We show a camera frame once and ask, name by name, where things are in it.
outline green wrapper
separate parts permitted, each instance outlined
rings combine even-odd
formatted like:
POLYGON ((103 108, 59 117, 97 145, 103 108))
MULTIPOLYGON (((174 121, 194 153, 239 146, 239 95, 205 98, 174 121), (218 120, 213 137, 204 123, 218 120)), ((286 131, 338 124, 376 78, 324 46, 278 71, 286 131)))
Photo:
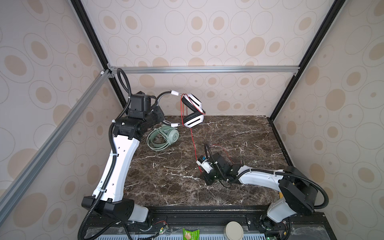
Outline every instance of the green wrapper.
POLYGON ((200 230, 196 230, 196 231, 187 231, 185 229, 183 229, 183 240, 199 240, 199 235, 200 235, 200 230))

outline patterned wall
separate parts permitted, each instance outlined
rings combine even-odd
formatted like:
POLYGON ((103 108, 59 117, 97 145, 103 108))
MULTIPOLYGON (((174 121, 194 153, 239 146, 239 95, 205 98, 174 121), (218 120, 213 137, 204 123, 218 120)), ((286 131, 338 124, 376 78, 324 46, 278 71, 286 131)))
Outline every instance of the patterned wall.
POLYGON ((111 151, 108 129, 121 110, 103 84, 0 228, 0 240, 77 239, 87 213, 81 201, 103 174, 111 151))
POLYGON ((333 0, 82 0, 113 66, 298 64, 333 0))
MULTIPOLYGON (((292 73, 129 74, 132 92, 158 96, 175 90, 192 93, 207 115, 270 116, 292 73)), ((180 115, 180 97, 165 95, 160 101, 165 115, 180 115)))
POLYGON ((339 240, 384 236, 383 34, 384 0, 349 1, 275 121, 339 240))
POLYGON ((0 196, 101 70, 66 0, 1 5, 0 196))

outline round white lid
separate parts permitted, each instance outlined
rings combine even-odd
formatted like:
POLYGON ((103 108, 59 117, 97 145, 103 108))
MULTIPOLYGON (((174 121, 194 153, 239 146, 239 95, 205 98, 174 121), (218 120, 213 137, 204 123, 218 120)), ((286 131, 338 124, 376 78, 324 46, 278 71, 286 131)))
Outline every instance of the round white lid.
POLYGON ((238 222, 229 222, 225 226, 225 235, 229 240, 241 240, 243 239, 243 228, 238 222))

